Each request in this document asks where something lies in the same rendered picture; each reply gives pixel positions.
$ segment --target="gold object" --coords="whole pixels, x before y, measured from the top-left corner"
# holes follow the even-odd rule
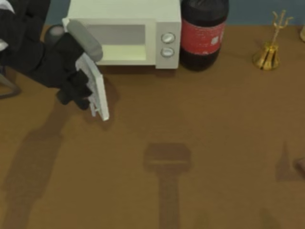
[[[303,29],[301,31],[301,39],[305,42],[305,25],[303,26]]]
[[[293,19],[293,17],[286,18],[284,25],[282,25],[285,14],[286,11],[283,10],[279,22],[277,23],[276,21],[278,19],[278,15],[276,12],[273,12],[274,15],[273,26],[275,27],[275,32],[272,41],[266,42],[264,44],[264,48],[253,56],[253,63],[259,69],[269,71],[276,69],[279,66],[280,63],[278,57],[279,46],[276,43],[276,39],[278,37],[280,30],[286,28],[287,25],[289,24],[289,21]]]

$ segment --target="brown table surface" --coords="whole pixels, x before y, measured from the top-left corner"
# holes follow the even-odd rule
[[[103,68],[107,123],[17,75],[22,94],[0,101],[2,229],[304,229],[298,29],[273,72],[251,63],[268,26],[228,27],[202,73]]]

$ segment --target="white microwave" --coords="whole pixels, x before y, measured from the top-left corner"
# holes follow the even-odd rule
[[[63,19],[78,20],[101,44],[98,65],[179,65],[179,0],[71,0]]]

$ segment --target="microwave knob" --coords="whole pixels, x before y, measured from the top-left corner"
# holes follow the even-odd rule
[[[166,33],[162,36],[162,42],[165,44],[173,43],[175,40],[176,37],[172,33]]]
[[[164,48],[161,51],[161,55],[166,58],[170,58],[170,57],[174,56],[174,54],[175,54],[175,51],[171,48]]]

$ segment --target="blue wall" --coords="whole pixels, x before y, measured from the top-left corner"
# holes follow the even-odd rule
[[[67,15],[70,0],[51,1],[47,24],[60,23]],[[295,18],[291,21],[292,24],[305,24],[305,0],[231,0],[230,2],[229,24],[269,25],[273,20],[271,12],[280,13],[283,9],[287,10],[287,16]]]

